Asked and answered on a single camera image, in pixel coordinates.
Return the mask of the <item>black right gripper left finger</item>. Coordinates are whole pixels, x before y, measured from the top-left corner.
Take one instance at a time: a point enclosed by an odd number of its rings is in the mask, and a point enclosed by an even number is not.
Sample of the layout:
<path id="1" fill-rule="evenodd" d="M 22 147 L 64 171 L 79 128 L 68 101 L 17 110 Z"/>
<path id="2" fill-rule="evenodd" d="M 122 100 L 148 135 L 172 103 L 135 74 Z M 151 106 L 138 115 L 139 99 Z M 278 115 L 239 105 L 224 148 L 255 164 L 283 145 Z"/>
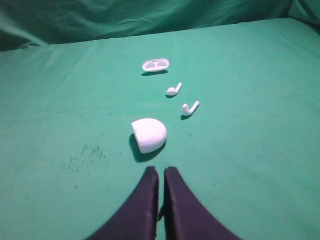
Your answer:
<path id="1" fill-rule="evenodd" d="M 148 166 L 135 189 L 89 240 L 154 240 L 159 207 L 159 175 Z"/>

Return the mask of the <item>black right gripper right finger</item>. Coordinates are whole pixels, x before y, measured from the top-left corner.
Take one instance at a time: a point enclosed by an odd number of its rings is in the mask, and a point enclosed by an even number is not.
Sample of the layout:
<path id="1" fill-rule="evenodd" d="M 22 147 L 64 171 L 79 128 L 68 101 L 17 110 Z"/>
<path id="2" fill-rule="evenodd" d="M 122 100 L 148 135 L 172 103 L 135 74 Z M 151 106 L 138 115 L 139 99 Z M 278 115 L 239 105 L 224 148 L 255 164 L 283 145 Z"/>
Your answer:
<path id="1" fill-rule="evenodd" d="M 196 198 L 176 167 L 164 170 L 163 216 L 167 240 L 239 240 Z"/>

